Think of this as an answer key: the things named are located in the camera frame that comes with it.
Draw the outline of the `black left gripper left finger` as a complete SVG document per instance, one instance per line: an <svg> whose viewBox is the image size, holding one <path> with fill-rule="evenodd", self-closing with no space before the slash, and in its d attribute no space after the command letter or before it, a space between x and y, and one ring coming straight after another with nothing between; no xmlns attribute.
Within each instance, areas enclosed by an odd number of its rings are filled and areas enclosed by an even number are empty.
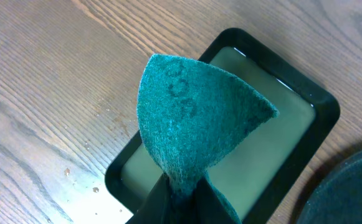
<svg viewBox="0 0 362 224"><path fill-rule="evenodd" d="M168 224L171 209L169 177L163 174L145 202L126 224Z"/></svg>

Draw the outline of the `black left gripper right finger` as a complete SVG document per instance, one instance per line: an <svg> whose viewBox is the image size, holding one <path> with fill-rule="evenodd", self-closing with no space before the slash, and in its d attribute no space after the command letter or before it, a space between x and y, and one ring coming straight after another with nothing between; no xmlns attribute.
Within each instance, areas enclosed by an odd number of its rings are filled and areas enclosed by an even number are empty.
<svg viewBox="0 0 362 224"><path fill-rule="evenodd" d="M240 219L225 196L218 191L205 172L193 192L193 223L237 224Z"/></svg>

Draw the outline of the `green and yellow sponge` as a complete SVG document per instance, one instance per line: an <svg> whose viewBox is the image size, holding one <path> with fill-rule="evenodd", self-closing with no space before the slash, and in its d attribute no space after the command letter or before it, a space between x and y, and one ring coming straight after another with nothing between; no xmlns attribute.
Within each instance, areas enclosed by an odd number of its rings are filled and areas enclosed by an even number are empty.
<svg viewBox="0 0 362 224"><path fill-rule="evenodd" d="M203 174L278 113L221 68L174 55L150 57L136 114L145 149L169 177L170 223L193 223L193 192Z"/></svg>

